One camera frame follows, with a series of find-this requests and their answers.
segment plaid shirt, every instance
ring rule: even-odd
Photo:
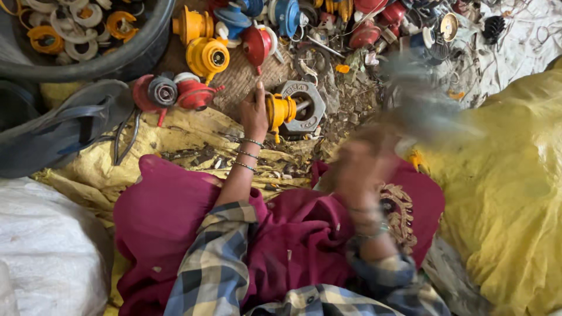
[[[182,261],[164,315],[240,315],[239,303],[248,289],[243,262],[248,230],[256,225],[256,213],[247,202],[212,209]],[[368,263],[358,250],[353,238],[348,260],[366,285],[365,296],[332,285],[307,286],[246,315],[450,315],[435,290],[416,281],[410,258],[397,255]]]

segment metal rod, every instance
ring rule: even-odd
[[[311,42],[313,42],[313,43],[315,43],[316,45],[322,47],[323,49],[327,50],[328,52],[330,52],[330,53],[332,53],[332,54],[334,54],[334,55],[336,55],[336,56],[338,56],[338,57],[346,58],[344,55],[342,55],[342,54],[336,52],[335,50],[329,48],[328,46],[326,46],[326,45],[324,45],[324,44],[318,42],[318,41],[315,40],[314,38],[310,37],[310,35],[307,35],[306,37],[308,37]]]
[[[297,112],[305,109],[307,106],[309,106],[311,104],[312,104],[312,101],[310,101],[310,100],[306,100],[306,101],[303,101],[303,102],[297,104]]]

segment blue plastic part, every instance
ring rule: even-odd
[[[228,28],[228,39],[238,39],[240,33],[252,25],[239,5],[230,2],[226,8],[216,8],[215,17]]]
[[[236,3],[241,6],[242,12],[249,17],[256,17],[264,10],[264,0],[237,0]]]
[[[275,5],[275,18],[279,35],[293,37],[301,23],[301,10],[297,0],[279,0]]]

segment blurred hand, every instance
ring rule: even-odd
[[[380,221],[378,211],[379,186],[392,175],[395,163],[390,149],[373,153],[372,147],[364,141],[351,141],[340,150],[341,170],[337,179],[336,193],[343,197],[351,209],[350,216],[356,230],[372,228]]]
[[[240,103],[240,112],[244,136],[263,143],[269,129],[263,82],[257,82],[256,92],[250,92]]]

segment bangle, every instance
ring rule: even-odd
[[[246,167],[246,168],[248,168],[249,170],[252,170],[254,173],[256,173],[256,169],[254,169],[254,168],[248,166],[247,164],[243,164],[243,163],[237,162],[237,161],[233,162],[233,164],[237,164],[237,165],[240,165],[240,166],[242,166],[242,167]]]
[[[251,142],[251,143],[254,143],[254,144],[260,146],[261,149],[264,149],[264,148],[265,148],[265,147],[264,147],[264,144],[262,144],[262,143],[260,143],[260,142],[256,142],[256,141],[254,141],[253,139],[249,139],[249,138],[240,138],[240,140],[241,140],[241,141],[244,141],[244,142]]]
[[[246,156],[250,156],[250,157],[252,157],[252,158],[257,159],[257,156],[254,156],[254,155],[252,155],[252,154],[249,153],[249,152],[241,151],[240,149],[236,150],[236,152],[239,153],[239,154],[246,155]]]

